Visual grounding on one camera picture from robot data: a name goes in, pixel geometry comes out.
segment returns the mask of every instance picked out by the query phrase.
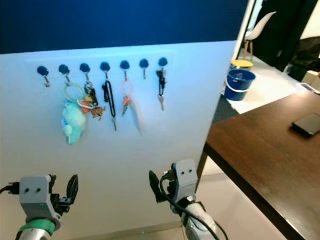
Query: table edge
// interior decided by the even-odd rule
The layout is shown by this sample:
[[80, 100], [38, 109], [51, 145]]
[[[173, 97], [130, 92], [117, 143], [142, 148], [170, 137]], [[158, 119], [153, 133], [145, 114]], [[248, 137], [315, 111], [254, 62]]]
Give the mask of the table edge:
[[208, 155], [251, 202], [272, 222], [288, 240], [305, 238], [274, 209], [223, 157], [205, 142], [203, 152]]

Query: gray carpet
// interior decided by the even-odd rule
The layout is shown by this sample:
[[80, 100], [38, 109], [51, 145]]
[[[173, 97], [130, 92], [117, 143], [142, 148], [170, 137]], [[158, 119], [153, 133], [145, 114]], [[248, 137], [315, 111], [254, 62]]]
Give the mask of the gray carpet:
[[233, 116], [239, 115], [239, 113], [234, 110], [230, 103], [226, 100], [226, 98], [221, 95], [218, 106], [216, 107], [216, 111], [212, 120], [212, 124], [216, 124]]

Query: key ring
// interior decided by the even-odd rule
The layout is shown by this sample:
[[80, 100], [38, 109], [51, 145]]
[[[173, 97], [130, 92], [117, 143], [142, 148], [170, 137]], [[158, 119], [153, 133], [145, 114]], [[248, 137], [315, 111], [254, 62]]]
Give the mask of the key ring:
[[[129, 93], [128, 93], [128, 94], [126, 93], [126, 89], [125, 89], [125, 84], [126, 84], [126, 83], [127, 83], [128, 86], [129, 86]], [[121, 91], [122, 91], [123, 96], [125, 96], [125, 97], [130, 97], [130, 96], [131, 96], [132, 91], [133, 91], [133, 86], [132, 86], [132, 83], [131, 83], [131, 81], [130, 81], [129, 79], [124, 80], [124, 81], [122, 82], [122, 84], [121, 84]]]
[[90, 82], [90, 81], [86, 81], [86, 82], [85, 82], [84, 88], [91, 89], [92, 87], [93, 87], [92, 82]]
[[65, 98], [66, 98], [66, 99], [68, 99], [69, 101], [71, 101], [71, 102], [73, 102], [73, 103], [76, 103], [77, 100], [78, 100], [78, 98], [77, 98], [77, 99], [73, 99], [73, 98], [71, 98], [71, 97], [69, 96], [68, 91], [67, 91], [67, 88], [68, 88], [68, 87], [75, 87], [75, 88], [77, 89], [78, 93], [80, 93], [80, 95], [82, 96], [81, 99], [84, 98], [85, 93], [84, 93], [84, 91], [82, 90], [82, 87], [79, 86], [78, 84], [73, 83], [73, 82], [68, 82], [68, 84], [65, 84], [65, 86], [64, 86], [64, 95], [65, 95]]
[[[75, 87], [77, 89], [78, 93], [80, 93], [81, 97], [77, 98], [77, 99], [70, 97], [70, 95], [68, 94], [68, 91], [67, 91], [68, 87]], [[73, 82], [69, 82], [68, 84], [66, 84], [64, 86], [64, 95], [67, 100], [69, 100], [70, 102], [73, 102], [73, 103], [77, 103], [82, 108], [85, 108], [85, 109], [94, 109], [95, 108], [95, 106], [92, 106], [91, 104], [89, 106], [86, 106], [81, 103], [81, 101], [83, 101], [83, 98], [85, 97], [85, 93], [84, 93], [82, 87], [79, 86], [78, 84], [75, 84]]]

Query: black cable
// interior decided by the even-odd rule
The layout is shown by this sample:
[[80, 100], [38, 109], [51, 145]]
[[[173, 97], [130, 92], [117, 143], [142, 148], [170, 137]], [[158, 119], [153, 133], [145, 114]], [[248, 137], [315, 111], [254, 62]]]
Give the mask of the black cable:
[[[164, 179], [165, 179], [165, 175], [161, 177], [159, 186], [160, 186], [161, 193], [162, 193], [163, 196], [167, 199], [167, 201], [168, 201], [171, 205], [173, 205], [175, 208], [177, 208], [177, 209], [179, 209], [181, 212], [185, 213], [187, 216], [194, 218], [195, 220], [197, 220], [198, 222], [200, 222], [203, 226], [205, 226], [205, 228], [211, 233], [211, 235], [214, 237], [214, 239], [220, 240], [220, 239], [218, 238], [218, 236], [216, 235], [216, 233], [212, 230], [212, 228], [209, 227], [209, 226], [205, 223], [205, 221], [203, 221], [202, 219], [200, 219], [200, 218], [198, 218], [197, 216], [193, 215], [190, 211], [188, 211], [188, 210], [185, 209], [184, 207], [180, 206], [179, 204], [173, 202], [172, 199], [170, 199], [170, 198], [167, 196], [167, 194], [166, 194], [166, 192], [165, 192], [165, 190], [164, 190], [164, 186], [163, 186], [163, 181], [164, 181]], [[224, 236], [225, 236], [225, 239], [228, 240], [228, 237], [227, 237], [227, 234], [225, 234], [225, 231], [222, 231], [222, 232], [223, 232], [223, 234], [224, 234]]]
[[222, 226], [216, 221], [214, 220], [215, 224], [220, 228], [221, 232], [223, 233], [224, 237], [226, 240], [229, 240], [228, 239], [228, 236], [227, 236], [227, 233], [225, 232], [225, 230], [222, 228]]
[[3, 188], [0, 189], [0, 194], [2, 194], [4, 191], [9, 191], [10, 190], [10, 186], [5, 186]]

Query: mint green plush toy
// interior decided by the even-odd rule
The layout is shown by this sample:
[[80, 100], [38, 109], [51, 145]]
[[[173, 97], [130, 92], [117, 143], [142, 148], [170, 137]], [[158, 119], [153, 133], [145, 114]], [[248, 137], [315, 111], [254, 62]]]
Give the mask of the mint green plush toy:
[[66, 143], [73, 145], [78, 142], [85, 131], [86, 116], [77, 103], [72, 101], [65, 102], [62, 110], [61, 125]]

